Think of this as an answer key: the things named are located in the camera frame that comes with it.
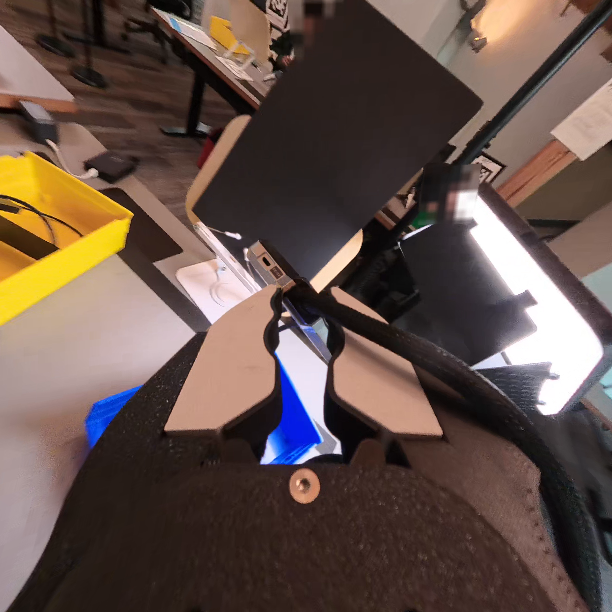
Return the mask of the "black power box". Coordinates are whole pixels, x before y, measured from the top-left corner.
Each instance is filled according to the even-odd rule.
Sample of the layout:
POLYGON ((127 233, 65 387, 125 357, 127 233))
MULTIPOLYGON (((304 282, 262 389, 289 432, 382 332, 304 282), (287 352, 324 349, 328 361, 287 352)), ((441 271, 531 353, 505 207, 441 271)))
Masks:
POLYGON ((123 180, 136 170, 137 159, 107 150, 83 163, 86 171, 95 171, 96 178, 111 185, 123 180))

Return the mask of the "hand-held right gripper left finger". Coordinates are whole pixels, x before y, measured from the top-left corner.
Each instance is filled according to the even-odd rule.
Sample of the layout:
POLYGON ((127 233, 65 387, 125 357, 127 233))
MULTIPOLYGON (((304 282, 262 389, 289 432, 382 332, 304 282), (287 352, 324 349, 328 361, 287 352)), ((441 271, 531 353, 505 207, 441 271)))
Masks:
POLYGON ((205 334, 164 426, 166 434, 266 442, 282 415, 281 289, 265 287, 205 334))

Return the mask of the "grey wood-edged table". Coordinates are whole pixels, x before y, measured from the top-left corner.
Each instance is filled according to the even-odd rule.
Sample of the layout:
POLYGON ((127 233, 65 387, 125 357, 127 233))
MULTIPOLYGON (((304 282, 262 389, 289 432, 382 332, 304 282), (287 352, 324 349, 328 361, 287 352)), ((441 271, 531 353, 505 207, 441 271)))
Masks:
POLYGON ((75 113, 74 96, 1 27, 1 110, 33 102, 50 112, 75 113))

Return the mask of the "black light stand pole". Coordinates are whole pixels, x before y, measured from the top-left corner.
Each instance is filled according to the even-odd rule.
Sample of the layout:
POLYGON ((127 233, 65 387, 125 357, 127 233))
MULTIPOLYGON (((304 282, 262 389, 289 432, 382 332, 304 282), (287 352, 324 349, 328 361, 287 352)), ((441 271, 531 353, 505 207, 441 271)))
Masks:
POLYGON ((372 241, 370 251, 364 256, 353 273, 341 284, 342 288, 361 290, 370 280, 380 274, 383 255, 394 249, 409 226, 426 208, 426 187, 434 192, 434 210, 443 208, 451 181, 467 178, 478 180, 479 171, 473 161, 497 137, 501 130, 520 110, 567 64, 578 50, 611 17, 611 1, 601 1, 576 28, 546 58, 542 65, 524 82, 516 93, 504 104, 493 118, 488 120, 465 145, 462 152, 451 163, 427 164, 415 183, 415 200, 395 226, 372 241))

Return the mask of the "black framed marker sign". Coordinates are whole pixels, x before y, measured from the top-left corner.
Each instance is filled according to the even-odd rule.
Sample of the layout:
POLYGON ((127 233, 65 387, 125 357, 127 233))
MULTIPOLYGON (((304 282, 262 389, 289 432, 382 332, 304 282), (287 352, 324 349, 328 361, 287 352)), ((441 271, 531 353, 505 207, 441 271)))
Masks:
POLYGON ((506 164, 489 155, 486 151, 481 152, 471 164, 479 166, 479 183, 491 184, 507 168, 506 164))

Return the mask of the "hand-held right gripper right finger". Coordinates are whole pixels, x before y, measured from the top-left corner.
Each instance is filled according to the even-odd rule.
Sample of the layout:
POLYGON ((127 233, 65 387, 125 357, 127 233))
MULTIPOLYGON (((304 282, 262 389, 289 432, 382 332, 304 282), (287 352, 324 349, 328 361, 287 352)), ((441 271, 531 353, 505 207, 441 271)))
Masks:
POLYGON ((348 436, 361 426, 366 436, 389 434, 400 439, 443 436, 415 368, 405 358, 356 333, 347 324, 330 324, 324 419, 330 432, 348 436))

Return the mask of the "grey hdmi switch box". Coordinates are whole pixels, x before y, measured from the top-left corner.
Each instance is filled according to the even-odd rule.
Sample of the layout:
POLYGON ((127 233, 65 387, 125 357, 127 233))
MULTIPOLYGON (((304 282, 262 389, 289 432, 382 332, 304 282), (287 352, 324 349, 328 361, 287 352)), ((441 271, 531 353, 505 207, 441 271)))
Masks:
POLYGON ((283 306, 298 325, 311 327, 317 322, 317 315, 309 313, 304 306, 299 305, 293 294, 287 295, 296 285, 310 288, 310 284, 270 241, 257 241, 252 244, 244 251, 244 259, 251 276, 261 288, 273 286, 281 291, 283 306))

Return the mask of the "yellow plastic bin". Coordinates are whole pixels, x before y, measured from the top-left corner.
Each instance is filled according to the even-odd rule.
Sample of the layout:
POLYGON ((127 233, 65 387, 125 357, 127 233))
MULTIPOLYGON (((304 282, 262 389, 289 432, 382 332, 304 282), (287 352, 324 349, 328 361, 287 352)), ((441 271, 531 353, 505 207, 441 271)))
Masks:
POLYGON ((211 16, 209 22, 209 35, 226 49, 231 48, 237 39, 231 29, 231 22, 227 19, 217 16, 211 16))
POLYGON ((37 261, 1 243, 1 324, 121 251, 133 213, 42 157, 1 157, 1 217, 57 246, 37 261))

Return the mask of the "blue plastic bin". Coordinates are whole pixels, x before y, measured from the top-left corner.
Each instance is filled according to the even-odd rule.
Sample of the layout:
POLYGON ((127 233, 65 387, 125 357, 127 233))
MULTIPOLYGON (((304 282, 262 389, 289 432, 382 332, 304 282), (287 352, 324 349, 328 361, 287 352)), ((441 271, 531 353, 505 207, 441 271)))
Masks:
MULTIPOLYGON (((132 428, 136 426, 138 429, 134 432, 147 433, 150 425, 155 424, 156 419, 168 416, 170 402, 178 396, 179 388, 184 383, 189 368, 193 365, 195 354, 196 345, 189 342, 143 385, 143 392, 140 392, 142 386, 137 386, 95 402, 84 421, 88 447, 94 448, 112 419, 135 395, 136 413, 133 417, 142 416, 144 422, 127 425, 127 433, 132 433, 132 428)), ((301 463, 303 457, 323 439, 315 421, 303 406, 295 390, 280 350, 277 349, 274 355, 280 364, 283 410, 279 426, 267 439, 264 464, 297 464, 301 463)), ((153 453, 153 459, 150 460, 152 465, 161 465, 163 456, 173 460, 181 468, 188 465, 207 468, 220 461, 215 446, 204 439, 194 440, 194 442, 201 442, 200 446, 189 446, 192 440, 187 438, 171 440, 161 437, 157 441, 162 444, 160 447, 155 447, 152 441, 148 441, 146 446, 153 453)))

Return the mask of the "black wood-edged board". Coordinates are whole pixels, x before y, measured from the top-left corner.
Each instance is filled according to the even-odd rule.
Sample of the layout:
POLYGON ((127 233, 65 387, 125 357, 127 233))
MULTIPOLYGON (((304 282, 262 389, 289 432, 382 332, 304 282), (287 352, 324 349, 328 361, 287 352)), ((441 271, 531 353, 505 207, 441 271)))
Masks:
POLYGON ((311 280, 482 108, 368 1, 339 1, 194 206, 233 256, 270 241, 311 280))
POLYGON ((234 43, 229 52, 238 52, 241 47, 248 58, 264 65, 269 58, 270 26, 265 9, 253 1, 229 1, 230 25, 234 43))

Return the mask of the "led panel light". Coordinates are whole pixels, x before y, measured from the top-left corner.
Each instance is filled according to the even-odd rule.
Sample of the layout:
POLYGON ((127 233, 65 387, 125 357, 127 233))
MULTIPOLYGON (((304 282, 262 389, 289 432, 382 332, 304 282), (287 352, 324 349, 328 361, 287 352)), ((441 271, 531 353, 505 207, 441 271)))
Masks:
POLYGON ((543 414, 609 369, 611 313, 493 188, 467 222, 420 228, 400 249, 418 295, 408 330, 476 369, 548 364, 543 414))

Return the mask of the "brown standing desk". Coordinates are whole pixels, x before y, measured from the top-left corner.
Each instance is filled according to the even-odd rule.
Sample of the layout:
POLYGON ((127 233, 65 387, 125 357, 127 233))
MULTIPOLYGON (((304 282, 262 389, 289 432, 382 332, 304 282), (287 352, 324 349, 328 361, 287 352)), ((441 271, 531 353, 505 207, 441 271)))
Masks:
POLYGON ((174 138, 204 138, 211 128, 201 122, 204 95, 214 91, 229 105, 236 115, 252 116, 259 109, 270 90, 264 82, 269 74, 266 68, 258 70, 253 65, 245 73, 251 81, 238 78, 224 60, 221 52, 176 30, 172 25, 173 15, 158 9, 151 10, 172 52, 182 59, 193 73, 186 123, 183 127, 160 128, 161 133, 174 138))

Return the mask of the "black bin divider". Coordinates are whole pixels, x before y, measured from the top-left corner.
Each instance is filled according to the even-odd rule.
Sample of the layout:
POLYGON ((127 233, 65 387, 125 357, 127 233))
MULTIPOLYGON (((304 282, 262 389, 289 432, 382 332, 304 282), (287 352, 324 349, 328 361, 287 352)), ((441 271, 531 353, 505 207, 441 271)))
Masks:
POLYGON ((1 243, 37 261, 58 250, 51 242, 4 217, 1 217, 1 243))

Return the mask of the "white paper notice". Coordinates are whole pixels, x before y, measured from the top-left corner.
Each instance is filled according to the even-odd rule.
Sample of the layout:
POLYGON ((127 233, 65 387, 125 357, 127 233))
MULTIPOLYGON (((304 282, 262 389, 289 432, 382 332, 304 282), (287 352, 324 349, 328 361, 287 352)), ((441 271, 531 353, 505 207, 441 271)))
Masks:
POLYGON ((582 162, 611 141, 611 80, 550 133, 582 162))

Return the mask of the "grey power adapter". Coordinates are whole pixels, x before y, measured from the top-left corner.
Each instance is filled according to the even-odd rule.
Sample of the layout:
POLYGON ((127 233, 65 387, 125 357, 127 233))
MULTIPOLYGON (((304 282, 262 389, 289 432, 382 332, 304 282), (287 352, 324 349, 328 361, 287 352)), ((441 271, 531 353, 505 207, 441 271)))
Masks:
POLYGON ((35 142, 59 144, 57 124, 46 109, 27 100, 19 100, 18 108, 35 142))

